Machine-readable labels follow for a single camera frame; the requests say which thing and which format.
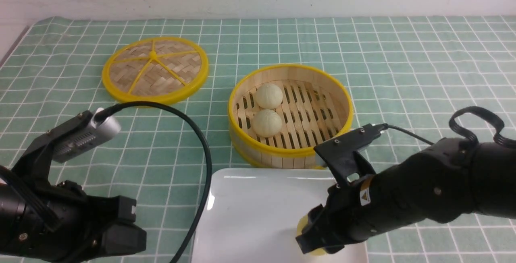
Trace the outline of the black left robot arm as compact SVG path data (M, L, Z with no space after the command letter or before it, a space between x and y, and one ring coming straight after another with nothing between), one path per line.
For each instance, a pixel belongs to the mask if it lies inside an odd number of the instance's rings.
M1 185L1 254L50 263L83 263L96 258L134 255L147 249L147 232L136 222L136 200L87 195L79 184L48 181L49 164L14 167L22 182L57 216L44 221L7 184Z

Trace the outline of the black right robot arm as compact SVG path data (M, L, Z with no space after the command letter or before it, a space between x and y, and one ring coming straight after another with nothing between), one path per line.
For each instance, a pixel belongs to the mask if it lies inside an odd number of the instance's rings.
M302 253L335 254L423 220L447 224L469 213L514 219L515 140L501 135L503 120L470 106L455 112L449 127L459 137L429 142L380 173L359 150L393 125L366 124L315 146L336 183L326 203L299 221Z

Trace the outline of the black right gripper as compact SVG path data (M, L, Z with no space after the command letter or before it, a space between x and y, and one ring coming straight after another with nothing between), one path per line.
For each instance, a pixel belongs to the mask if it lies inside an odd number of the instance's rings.
M340 174L334 178L326 202L308 212L308 225L295 238L302 253L322 248L334 254L387 232L385 175L367 174L353 182Z

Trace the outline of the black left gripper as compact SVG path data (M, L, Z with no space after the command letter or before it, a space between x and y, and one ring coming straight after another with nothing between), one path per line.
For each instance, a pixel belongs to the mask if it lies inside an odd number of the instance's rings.
M147 249L147 232L135 224L135 199L87 195L79 184L69 180L38 196L55 212L61 225L50 231L13 192L13 256L50 263L83 263Z

